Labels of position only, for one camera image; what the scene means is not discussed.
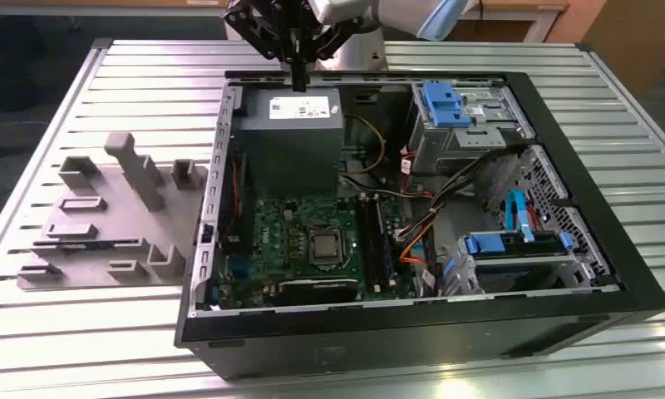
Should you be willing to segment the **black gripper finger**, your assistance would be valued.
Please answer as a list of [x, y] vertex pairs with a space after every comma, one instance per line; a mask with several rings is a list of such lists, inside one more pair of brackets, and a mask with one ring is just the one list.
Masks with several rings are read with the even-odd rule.
[[299, 92], [298, 5], [287, 2], [230, 2], [223, 16], [265, 59], [275, 59], [290, 74], [291, 89]]
[[318, 36], [305, 27], [299, 30], [299, 92], [306, 91], [307, 74], [317, 60], [326, 60], [338, 50], [351, 35], [351, 24], [339, 22], [331, 25]]

